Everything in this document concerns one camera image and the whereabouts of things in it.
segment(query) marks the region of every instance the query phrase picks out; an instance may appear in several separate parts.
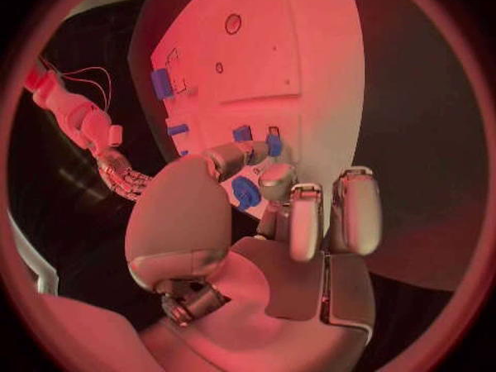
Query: wire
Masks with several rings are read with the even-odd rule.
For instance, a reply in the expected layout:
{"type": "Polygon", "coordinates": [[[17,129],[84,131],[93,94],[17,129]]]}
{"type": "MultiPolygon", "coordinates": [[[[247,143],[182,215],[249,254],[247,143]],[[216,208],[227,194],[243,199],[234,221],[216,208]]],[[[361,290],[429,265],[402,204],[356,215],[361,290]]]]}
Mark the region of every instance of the wire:
{"type": "Polygon", "coordinates": [[[108,73],[108,71],[105,68],[103,68],[101,66],[89,66],[89,67],[83,68],[83,69],[72,70],[69,72],[61,72],[59,69],[57,69],[57,67],[54,64],[49,62],[49,60],[47,58],[40,56],[40,60],[48,69],[53,69],[54,71],[59,73],[60,76],[62,76],[65,79],[72,80],[72,81],[79,81],[81,83],[90,83],[90,84],[93,84],[94,86],[96,86],[103,95],[103,101],[105,104],[104,111],[105,112],[108,111],[108,109],[110,108],[110,102],[112,101],[112,79],[110,77],[110,74],[108,73]],[[79,74],[79,73],[87,72],[89,70],[101,70],[102,72],[105,73],[105,75],[107,76],[107,81],[108,81],[108,94],[105,93],[102,86],[96,81],[93,81],[90,79],[79,79],[79,78],[70,76],[70,74],[79,74]]]}

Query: dark floor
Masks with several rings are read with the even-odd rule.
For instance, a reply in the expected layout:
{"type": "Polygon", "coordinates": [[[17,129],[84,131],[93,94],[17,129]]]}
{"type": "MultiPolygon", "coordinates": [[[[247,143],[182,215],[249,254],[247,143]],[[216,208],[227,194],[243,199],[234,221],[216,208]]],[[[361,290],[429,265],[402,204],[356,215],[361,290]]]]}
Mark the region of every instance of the dark floor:
{"type": "MultiPolygon", "coordinates": [[[[141,4],[119,3],[70,19],[47,46],[46,56],[62,70],[90,65],[109,69],[114,89],[110,114],[125,128],[121,150],[136,169],[153,175],[165,162],[148,131],[126,64],[141,4]]],[[[90,86],[67,85],[101,103],[90,86]]],[[[35,107],[27,94],[17,114],[11,151],[12,214],[33,245],[59,271],[60,295],[119,312],[138,330],[156,321],[162,314],[158,299],[135,285],[124,258],[124,232],[132,204],[106,190],[91,156],[68,143],[50,116],[35,107]]],[[[233,239],[252,233],[255,224],[234,211],[233,239]]],[[[377,327],[357,366],[359,371],[376,370],[406,348],[429,327],[451,296],[377,275],[372,280],[377,327]]],[[[465,343],[465,353],[454,355],[440,370],[454,370],[454,365],[456,370],[473,370],[463,360],[480,354],[475,353],[476,346],[489,314],[481,316],[482,323],[465,343]]],[[[37,370],[46,368],[40,365],[37,370]]]]}

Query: robotic arm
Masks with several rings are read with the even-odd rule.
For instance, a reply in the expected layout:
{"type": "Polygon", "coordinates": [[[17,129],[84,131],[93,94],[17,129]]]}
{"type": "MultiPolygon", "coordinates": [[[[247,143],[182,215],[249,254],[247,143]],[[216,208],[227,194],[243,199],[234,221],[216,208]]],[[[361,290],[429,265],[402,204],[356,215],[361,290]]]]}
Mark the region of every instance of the robotic arm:
{"type": "Polygon", "coordinates": [[[115,148],[122,143],[122,127],[83,95],[70,93],[52,69],[36,61],[25,88],[33,93],[33,101],[51,111],[60,129],[81,149],[89,150],[98,163],[98,172],[105,184],[124,198],[136,201],[151,178],[134,171],[115,148]]]}

